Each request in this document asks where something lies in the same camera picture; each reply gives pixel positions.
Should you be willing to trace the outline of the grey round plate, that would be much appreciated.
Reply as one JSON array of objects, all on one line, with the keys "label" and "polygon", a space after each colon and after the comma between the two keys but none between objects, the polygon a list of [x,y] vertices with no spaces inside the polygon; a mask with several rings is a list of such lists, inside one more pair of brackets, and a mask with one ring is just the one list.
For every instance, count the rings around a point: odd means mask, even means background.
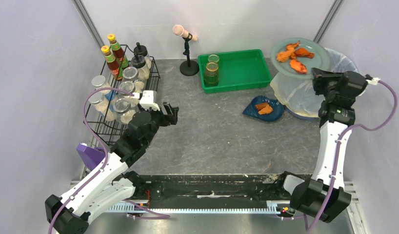
[{"label": "grey round plate", "polygon": [[[282,51],[285,51],[286,45],[296,42],[299,42],[299,46],[297,46],[297,49],[304,48],[308,52],[314,53],[313,58],[297,57],[297,61],[301,62],[303,65],[306,66],[307,69],[306,74],[299,74],[297,71],[295,71],[289,64],[290,59],[286,62],[277,61],[277,54]],[[275,66],[275,68],[280,73],[286,75],[287,77],[292,77],[297,79],[312,79],[313,78],[311,71],[312,68],[329,70],[331,65],[330,56],[328,52],[325,50],[325,48],[312,40],[304,38],[287,38],[277,42],[271,49],[271,61]]]}]

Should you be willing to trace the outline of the glass jar silver rim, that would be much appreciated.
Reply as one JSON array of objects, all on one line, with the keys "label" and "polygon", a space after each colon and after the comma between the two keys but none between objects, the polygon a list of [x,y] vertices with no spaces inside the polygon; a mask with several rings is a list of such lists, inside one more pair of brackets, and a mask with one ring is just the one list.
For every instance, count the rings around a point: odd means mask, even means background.
[{"label": "glass jar silver rim", "polygon": [[128,93],[136,94],[136,96],[130,96],[124,93],[118,93],[118,98],[125,98],[131,104],[138,105],[140,102],[140,95],[142,94],[142,90],[137,89],[135,84],[131,81],[124,81],[119,85],[119,89],[124,90]]}]

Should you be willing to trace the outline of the small glass jar rice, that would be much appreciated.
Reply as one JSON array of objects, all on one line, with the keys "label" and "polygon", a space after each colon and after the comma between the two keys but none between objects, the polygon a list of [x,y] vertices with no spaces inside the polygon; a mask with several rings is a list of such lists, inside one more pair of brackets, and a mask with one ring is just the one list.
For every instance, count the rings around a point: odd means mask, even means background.
[{"label": "small glass jar rice", "polygon": [[142,93],[145,88],[144,78],[140,74],[137,68],[135,67],[127,67],[122,71],[122,79],[124,81],[130,81],[135,86],[135,91],[138,93]]}]

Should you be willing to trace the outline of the dark blue leaf plate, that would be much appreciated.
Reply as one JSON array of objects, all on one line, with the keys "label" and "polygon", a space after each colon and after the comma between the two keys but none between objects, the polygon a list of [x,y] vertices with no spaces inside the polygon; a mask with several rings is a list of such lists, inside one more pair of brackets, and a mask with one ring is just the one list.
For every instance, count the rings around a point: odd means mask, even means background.
[{"label": "dark blue leaf plate", "polygon": [[[264,102],[267,102],[273,108],[273,112],[266,115],[259,115],[255,105]],[[283,115],[283,112],[284,106],[278,100],[274,100],[266,96],[257,96],[253,98],[253,100],[245,107],[242,114],[264,122],[274,122],[280,119],[280,117]]]}]

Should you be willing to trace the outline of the black lid spice jar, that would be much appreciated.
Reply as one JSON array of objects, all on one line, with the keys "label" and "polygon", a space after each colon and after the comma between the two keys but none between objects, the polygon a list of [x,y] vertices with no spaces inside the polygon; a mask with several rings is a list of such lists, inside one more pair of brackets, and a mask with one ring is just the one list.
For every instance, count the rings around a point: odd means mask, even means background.
[{"label": "black lid spice jar", "polygon": [[134,56],[131,59],[131,65],[137,69],[140,80],[149,79],[150,70],[143,55],[134,53]]}]

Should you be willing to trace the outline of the blue label spice jar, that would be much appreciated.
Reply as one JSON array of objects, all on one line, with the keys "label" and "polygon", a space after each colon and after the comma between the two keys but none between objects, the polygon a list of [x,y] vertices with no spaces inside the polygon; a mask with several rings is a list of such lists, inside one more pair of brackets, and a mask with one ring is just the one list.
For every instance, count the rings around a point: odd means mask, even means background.
[{"label": "blue label spice jar", "polygon": [[117,119],[113,106],[103,93],[97,92],[93,94],[88,101],[104,117],[105,121],[114,121]]},{"label": "blue label spice jar", "polygon": [[[91,84],[95,89],[111,87],[111,85],[108,83],[108,79],[103,75],[93,77]],[[114,90],[102,90],[100,93],[103,93],[106,99],[111,102],[111,104],[118,99]]]}]

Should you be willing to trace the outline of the sauce bottle yellow cap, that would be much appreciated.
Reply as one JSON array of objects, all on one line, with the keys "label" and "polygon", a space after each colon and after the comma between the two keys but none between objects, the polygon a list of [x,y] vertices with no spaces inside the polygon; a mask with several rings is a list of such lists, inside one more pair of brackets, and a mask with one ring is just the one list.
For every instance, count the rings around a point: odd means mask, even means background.
[{"label": "sauce bottle yellow cap", "polygon": [[110,47],[107,45],[104,45],[101,47],[101,52],[103,53],[107,66],[113,75],[113,78],[116,80],[121,81],[123,79],[122,76],[122,68],[119,60],[114,56],[114,54],[111,52]]}]

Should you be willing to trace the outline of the black knob lid jar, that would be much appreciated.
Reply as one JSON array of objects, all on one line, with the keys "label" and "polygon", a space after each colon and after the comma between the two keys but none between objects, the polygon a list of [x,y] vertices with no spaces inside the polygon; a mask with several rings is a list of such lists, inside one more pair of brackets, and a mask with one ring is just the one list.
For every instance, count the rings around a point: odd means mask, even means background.
[{"label": "black knob lid jar", "polygon": [[147,47],[140,44],[139,42],[136,42],[136,46],[133,50],[136,54],[138,55],[142,55],[145,58],[146,64],[148,66],[148,68],[150,69],[152,67],[152,61],[150,59]]}]

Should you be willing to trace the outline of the amber glass cup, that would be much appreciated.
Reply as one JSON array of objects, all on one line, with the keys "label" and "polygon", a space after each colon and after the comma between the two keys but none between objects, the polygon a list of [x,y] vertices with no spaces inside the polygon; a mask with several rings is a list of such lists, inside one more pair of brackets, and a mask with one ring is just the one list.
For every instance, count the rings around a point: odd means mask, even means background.
[{"label": "amber glass cup", "polygon": [[218,64],[214,63],[214,62],[208,62],[206,64],[206,68],[205,68],[205,74],[214,74],[214,73],[219,73],[219,66]]}]

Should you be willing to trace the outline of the green glass cup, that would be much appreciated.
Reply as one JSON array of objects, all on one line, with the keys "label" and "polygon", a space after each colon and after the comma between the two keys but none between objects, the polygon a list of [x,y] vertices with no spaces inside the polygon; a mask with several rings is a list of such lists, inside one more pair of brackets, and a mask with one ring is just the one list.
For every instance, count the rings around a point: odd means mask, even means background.
[{"label": "green glass cup", "polygon": [[217,54],[210,54],[208,56],[207,60],[208,60],[208,62],[214,62],[214,63],[218,64],[220,58],[219,58],[219,56]]}]

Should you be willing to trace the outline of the smoky grey glass cup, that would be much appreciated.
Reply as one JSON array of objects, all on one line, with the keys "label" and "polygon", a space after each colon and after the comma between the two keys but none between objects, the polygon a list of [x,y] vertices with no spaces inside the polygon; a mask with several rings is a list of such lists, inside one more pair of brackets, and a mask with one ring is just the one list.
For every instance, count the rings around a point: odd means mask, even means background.
[{"label": "smoky grey glass cup", "polygon": [[214,73],[214,74],[206,73],[204,75],[204,85],[206,87],[214,87],[214,86],[218,86],[218,84],[219,84],[219,74],[218,73]]}]

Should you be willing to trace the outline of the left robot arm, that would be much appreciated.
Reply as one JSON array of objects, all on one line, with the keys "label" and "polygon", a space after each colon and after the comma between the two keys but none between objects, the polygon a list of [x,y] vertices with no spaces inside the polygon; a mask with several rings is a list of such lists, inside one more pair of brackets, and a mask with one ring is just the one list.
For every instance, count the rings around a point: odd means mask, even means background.
[{"label": "left robot arm", "polygon": [[135,113],[105,158],[83,180],[60,196],[45,201],[49,233],[83,234],[89,225],[116,203],[146,195],[146,182],[128,169],[145,153],[160,127],[178,122],[179,108],[165,102],[166,114],[149,107]]}]

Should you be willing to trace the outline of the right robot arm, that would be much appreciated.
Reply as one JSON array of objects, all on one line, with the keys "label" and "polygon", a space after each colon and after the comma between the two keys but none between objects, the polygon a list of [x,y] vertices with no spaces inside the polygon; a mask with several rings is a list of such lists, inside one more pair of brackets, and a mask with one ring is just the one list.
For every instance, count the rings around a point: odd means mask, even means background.
[{"label": "right robot arm", "polygon": [[290,172],[281,177],[291,208],[325,223],[331,222],[350,202],[344,191],[343,165],[351,127],[355,123],[353,104],[368,85],[353,71],[333,73],[312,69],[315,94],[324,96],[319,109],[320,148],[315,170],[308,179]]}]

